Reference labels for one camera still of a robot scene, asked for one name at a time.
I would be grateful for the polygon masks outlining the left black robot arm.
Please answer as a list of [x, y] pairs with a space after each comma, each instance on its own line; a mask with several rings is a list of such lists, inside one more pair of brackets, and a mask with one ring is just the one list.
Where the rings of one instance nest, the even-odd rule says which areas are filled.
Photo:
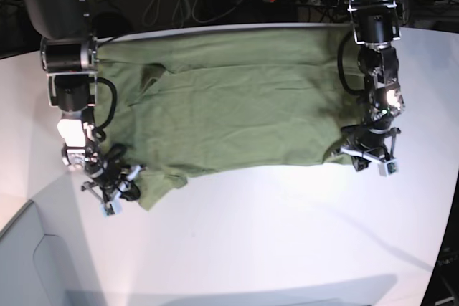
[[[341, 128], [344, 142], [335, 152], [350, 156], [356, 171], [377, 164], [384, 177], [399, 170], [394, 149], [401, 131], [392, 123], [405, 109], [392, 45], [400, 38], [396, 7], [396, 0], [348, 0], [352, 29], [339, 44], [337, 61], [342, 87], [356, 97], [364, 114], [359, 124]], [[351, 88], [344, 75], [344, 47], [350, 39], [359, 45], [358, 66], [364, 76], [360, 90]]]

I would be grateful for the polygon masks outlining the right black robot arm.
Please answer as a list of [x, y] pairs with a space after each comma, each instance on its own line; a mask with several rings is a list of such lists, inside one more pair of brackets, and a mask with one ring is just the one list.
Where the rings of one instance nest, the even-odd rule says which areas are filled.
[[87, 176], [81, 189], [96, 197], [105, 216], [119, 214], [121, 200], [140, 198], [134, 180], [143, 166], [125, 163], [123, 144], [112, 145], [108, 152], [100, 147], [115, 115], [118, 93], [111, 81], [98, 76], [98, 43], [90, 31], [85, 0], [24, 3], [42, 35], [40, 57], [49, 103], [62, 112], [57, 130], [64, 140], [63, 163]]

